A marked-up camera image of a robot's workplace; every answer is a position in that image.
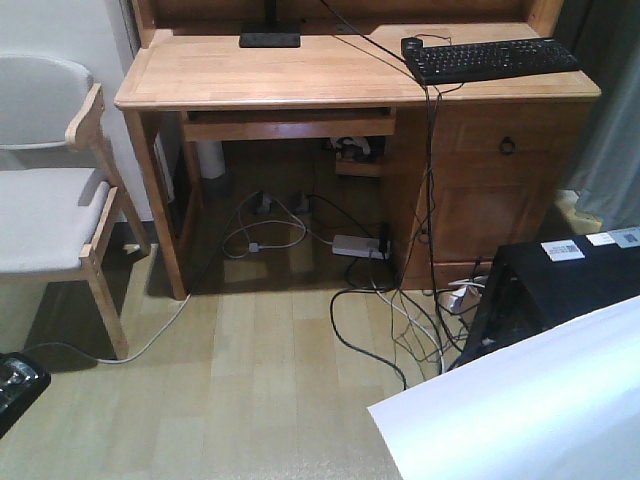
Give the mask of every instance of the chair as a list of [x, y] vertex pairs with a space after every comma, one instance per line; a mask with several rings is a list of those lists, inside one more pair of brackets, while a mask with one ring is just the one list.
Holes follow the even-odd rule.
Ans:
[[0, 54], [0, 152], [71, 157], [90, 149], [99, 166], [72, 167], [63, 158], [0, 171], [0, 281], [86, 280], [121, 359], [128, 346], [102, 259], [121, 211], [145, 255], [149, 240], [103, 134], [103, 111], [102, 87], [82, 65]]

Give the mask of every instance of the white wall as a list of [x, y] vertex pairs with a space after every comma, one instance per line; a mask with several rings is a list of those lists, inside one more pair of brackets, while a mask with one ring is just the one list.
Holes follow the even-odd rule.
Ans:
[[118, 0], [0, 0], [0, 51], [81, 63], [104, 86], [103, 126], [142, 220], [151, 220], [142, 176], [113, 98], [133, 54]]

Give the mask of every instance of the gray curtain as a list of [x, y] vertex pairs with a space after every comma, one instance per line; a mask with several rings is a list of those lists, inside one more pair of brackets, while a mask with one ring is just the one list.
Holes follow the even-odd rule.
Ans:
[[623, 10], [612, 38], [584, 41], [609, 44], [596, 79], [603, 94], [565, 185], [579, 194], [576, 210], [601, 218], [603, 230], [640, 225], [640, 2]]

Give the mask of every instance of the drawer handle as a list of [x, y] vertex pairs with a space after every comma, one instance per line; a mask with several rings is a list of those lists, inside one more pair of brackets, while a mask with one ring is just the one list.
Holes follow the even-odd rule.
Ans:
[[498, 148], [500, 149], [501, 154], [511, 155], [516, 152], [516, 143], [511, 139], [511, 137], [504, 137]]

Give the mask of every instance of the black computer keyboard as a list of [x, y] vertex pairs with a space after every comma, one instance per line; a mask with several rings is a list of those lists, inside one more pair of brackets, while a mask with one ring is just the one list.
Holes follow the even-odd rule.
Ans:
[[553, 38], [424, 47], [402, 39], [402, 56], [421, 85], [477, 82], [579, 70], [578, 61]]

